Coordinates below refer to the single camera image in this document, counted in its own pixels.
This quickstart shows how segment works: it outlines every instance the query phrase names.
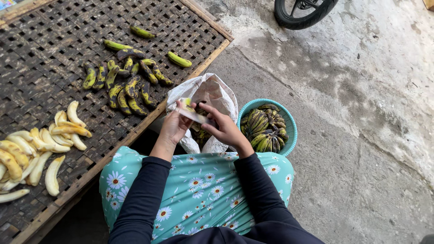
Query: floral skirt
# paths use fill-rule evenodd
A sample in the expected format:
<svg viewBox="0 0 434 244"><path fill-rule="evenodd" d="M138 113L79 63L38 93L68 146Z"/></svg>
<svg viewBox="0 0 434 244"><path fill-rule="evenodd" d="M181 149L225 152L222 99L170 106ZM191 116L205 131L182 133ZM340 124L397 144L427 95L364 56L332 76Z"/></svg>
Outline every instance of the floral skirt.
<svg viewBox="0 0 434 244"><path fill-rule="evenodd" d="M110 230L146 156L122 146L101 172L99 192ZM261 164L288 205L294 170L283 156L258 153ZM193 235L225 226L240 235L255 224L233 162L236 152L175 155L155 218L153 243L177 234Z"/></svg>

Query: concrete ground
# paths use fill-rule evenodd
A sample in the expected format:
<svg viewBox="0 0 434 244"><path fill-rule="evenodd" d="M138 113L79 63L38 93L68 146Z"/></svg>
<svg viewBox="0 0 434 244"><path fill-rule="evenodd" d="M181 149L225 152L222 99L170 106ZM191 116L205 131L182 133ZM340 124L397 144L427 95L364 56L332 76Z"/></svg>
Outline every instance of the concrete ground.
<svg viewBox="0 0 434 244"><path fill-rule="evenodd" d="M207 72L239 108L273 99L297 123L289 210L306 230L334 244L434 234L434 13L421 0L340 0L300 31L278 27L270 0L198 3L236 38Z"/></svg>

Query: wooden plank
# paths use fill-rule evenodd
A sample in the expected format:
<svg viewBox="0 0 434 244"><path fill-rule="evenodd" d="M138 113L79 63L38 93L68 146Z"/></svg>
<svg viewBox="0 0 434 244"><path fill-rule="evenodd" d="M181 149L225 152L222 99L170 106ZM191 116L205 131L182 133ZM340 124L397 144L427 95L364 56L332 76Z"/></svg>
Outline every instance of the wooden plank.
<svg viewBox="0 0 434 244"><path fill-rule="evenodd" d="M204 71L209 64L229 45L229 40L224 40L222 44L214 50L214 52L199 65L196 70L189 75L188 79L198 76ZM167 98L160 103L157 108L148 115L142 122L136 126L120 143L116 145L102 158L95 166L93 166L86 174L84 174L78 181L74 182L71 187L63 195L61 195L53 204L47 207L47 209L41 213L25 230L18 234L17 237L11 242L12 244L25 243L31 238L54 214L60 211L61 207L65 205L72 197L79 193L79 191L88 184L88 182L97 175L102 168L111 161L113 154L119 149L119 147L125 145L131 145L134 140L140 136L140 134L156 119L161 113L165 112L167 104Z"/></svg>

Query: white bag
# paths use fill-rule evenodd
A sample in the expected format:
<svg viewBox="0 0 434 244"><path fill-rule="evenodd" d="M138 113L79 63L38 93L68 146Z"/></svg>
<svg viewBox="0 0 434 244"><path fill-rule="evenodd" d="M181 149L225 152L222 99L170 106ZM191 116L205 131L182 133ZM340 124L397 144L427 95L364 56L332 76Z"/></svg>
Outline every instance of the white bag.
<svg viewBox="0 0 434 244"><path fill-rule="evenodd" d="M180 98L191 98L192 102L206 101L207 105L228 115L234 123L238 120L238 103L235 94L216 74L206 73L170 90L166 106L167 113L175 110L176 101ZM179 144L188 154L201 153L199 145L191 137L190 130L187 130ZM224 152L226 149L226 144L211 136L202 148L202 153Z"/></svg>

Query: turquoise plastic basket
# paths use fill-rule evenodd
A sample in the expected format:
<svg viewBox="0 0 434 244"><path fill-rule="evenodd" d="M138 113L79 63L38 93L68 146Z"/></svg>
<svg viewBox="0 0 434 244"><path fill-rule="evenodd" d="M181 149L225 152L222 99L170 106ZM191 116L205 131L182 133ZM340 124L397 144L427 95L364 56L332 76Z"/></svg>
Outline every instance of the turquoise plastic basket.
<svg viewBox="0 0 434 244"><path fill-rule="evenodd" d="M272 103L280 108L279 114L285 119L286 122L286 133L288 134L288 141L285 143L283 149L281 149L280 152L278 152L280 155L286 157L296 146L297 126L296 126L296 122L294 121L294 118L291 116L288 110L278 102L275 102L270 99L265 99L265 98L255 99L248 102L243 106L240 113L238 114L237 126L238 129L240 129L241 118L244 118L244 116L247 115L251 109L255 109L261 105L269 104L269 103Z"/></svg>

